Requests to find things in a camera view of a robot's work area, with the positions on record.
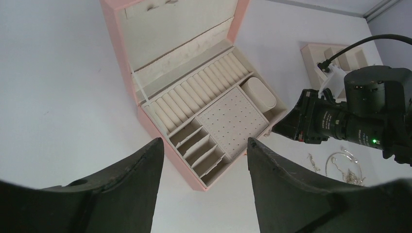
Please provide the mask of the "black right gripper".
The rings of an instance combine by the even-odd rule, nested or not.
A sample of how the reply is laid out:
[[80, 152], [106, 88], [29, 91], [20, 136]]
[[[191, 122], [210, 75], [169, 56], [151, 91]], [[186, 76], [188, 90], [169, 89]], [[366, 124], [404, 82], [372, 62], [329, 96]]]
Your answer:
[[334, 138], [383, 150], [384, 124], [348, 111], [346, 102], [319, 98], [314, 89], [304, 89], [293, 109], [272, 127], [272, 132], [293, 141], [319, 145]]

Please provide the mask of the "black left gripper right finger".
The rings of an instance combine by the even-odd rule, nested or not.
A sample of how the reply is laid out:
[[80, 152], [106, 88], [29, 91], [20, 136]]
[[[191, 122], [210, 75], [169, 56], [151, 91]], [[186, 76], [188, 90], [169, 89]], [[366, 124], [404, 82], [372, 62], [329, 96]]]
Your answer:
[[409, 233], [412, 181], [365, 187], [315, 173], [256, 138], [247, 162], [262, 233]]

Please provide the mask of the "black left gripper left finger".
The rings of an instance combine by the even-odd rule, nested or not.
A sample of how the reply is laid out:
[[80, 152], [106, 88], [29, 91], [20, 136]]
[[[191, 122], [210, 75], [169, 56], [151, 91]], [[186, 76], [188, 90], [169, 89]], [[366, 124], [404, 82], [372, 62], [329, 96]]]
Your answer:
[[0, 183], [3, 233], [149, 233], [164, 164], [156, 138], [132, 155], [66, 186]]

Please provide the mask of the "small silver earring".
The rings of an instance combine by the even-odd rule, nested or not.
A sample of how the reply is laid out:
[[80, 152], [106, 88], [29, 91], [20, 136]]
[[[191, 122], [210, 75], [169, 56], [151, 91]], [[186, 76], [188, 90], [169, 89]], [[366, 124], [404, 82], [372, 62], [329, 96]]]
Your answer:
[[271, 135], [271, 133], [272, 133], [271, 130], [267, 130], [267, 131], [263, 134], [263, 136], [264, 136], [264, 137], [269, 137], [269, 136]]

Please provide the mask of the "pink jewelry box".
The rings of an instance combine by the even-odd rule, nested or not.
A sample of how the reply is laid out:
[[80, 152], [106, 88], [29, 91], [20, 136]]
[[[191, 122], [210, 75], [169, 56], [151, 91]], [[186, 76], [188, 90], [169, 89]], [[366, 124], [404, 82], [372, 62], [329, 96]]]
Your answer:
[[[137, 118], [188, 185], [207, 191], [287, 107], [235, 40], [247, 0], [102, 0]], [[260, 79], [276, 97], [262, 113], [241, 86]]]

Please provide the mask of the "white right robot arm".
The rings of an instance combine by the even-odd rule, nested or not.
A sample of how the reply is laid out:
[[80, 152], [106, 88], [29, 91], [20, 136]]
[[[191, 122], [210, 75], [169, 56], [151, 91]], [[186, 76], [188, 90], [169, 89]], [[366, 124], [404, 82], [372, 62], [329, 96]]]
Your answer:
[[294, 108], [272, 132], [294, 141], [320, 144], [330, 138], [382, 151], [385, 159], [412, 163], [412, 72], [369, 66], [343, 80], [346, 99], [330, 88], [304, 89]]

